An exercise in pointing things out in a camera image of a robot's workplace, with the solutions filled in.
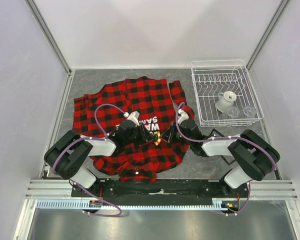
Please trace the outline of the yellow plush flower brooch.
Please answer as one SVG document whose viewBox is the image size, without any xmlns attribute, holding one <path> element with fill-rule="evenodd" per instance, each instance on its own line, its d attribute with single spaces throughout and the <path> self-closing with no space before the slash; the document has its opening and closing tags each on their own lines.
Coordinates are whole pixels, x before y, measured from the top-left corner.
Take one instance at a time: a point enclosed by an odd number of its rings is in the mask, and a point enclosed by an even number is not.
<svg viewBox="0 0 300 240">
<path fill-rule="evenodd" d="M 153 136 L 154 136 L 154 144 L 156 146 L 158 146 L 160 144 L 160 142 L 161 142 L 161 134 L 159 132 L 155 132 L 153 134 Z"/>
</svg>

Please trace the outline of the red black plaid shirt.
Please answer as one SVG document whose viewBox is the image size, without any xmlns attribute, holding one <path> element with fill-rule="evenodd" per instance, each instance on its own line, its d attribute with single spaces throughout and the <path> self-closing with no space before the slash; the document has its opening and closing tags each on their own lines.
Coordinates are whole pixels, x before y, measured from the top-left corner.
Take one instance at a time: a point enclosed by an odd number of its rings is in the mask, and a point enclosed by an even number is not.
<svg viewBox="0 0 300 240">
<path fill-rule="evenodd" d="M 74 99 L 73 130 L 102 138 L 118 129 L 125 119 L 122 111 L 139 112 L 139 122 L 154 134 L 164 133 L 175 121 L 175 105 L 185 103 L 180 81 L 146 76 L 106 84 L 95 94 Z M 139 146 L 128 144 L 118 156 L 91 156 L 93 166 L 106 175 L 118 175 L 122 182 L 152 184 L 157 174 L 182 163 L 189 146 L 167 143 L 156 146 L 152 141 Z"/>
</svg>

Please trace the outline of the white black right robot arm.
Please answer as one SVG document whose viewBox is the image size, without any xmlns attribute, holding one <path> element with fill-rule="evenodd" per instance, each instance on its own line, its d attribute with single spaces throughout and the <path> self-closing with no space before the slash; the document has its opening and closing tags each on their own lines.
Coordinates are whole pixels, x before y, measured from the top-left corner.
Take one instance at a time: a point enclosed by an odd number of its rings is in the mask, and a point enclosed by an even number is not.
<svg viewBox="0 0 300 240">
<path fill-rule="evenodd" d="M 160 138 L 169 144 L 186 144 L 200 157 L 232 157 L 238 167 L 226 173 L 219 184 L 225 197 L 232 196 L 242 184 L 262 181 L 276 169 L 281 158 L 276 149 L 250 129 L 235 136 L 223 136 L 215 129 L 204 135 L 192 119 L 173 122 Z"/>
</svg>

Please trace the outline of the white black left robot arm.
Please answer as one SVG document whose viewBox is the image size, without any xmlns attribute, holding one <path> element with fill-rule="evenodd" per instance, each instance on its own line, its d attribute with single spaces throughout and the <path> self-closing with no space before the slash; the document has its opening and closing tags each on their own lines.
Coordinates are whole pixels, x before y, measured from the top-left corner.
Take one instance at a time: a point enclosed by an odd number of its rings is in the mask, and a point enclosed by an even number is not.
<svg viewBox="0 0 300 240">
<path fill-rule="evenodd" d="M 114 157 L 128 144 L 140 145 L 155 139 L 142 123 L 136 125 L 132 120 L 124 120 L 106 138 L 84 136 L 69 130 L 47 150 L 43 159 L 54 174 L 81 185 L 85 194 L 94 197 L 99 193 L 100 185 L 97 177 L 83 167 L 87 157 Z"/>
</svg>

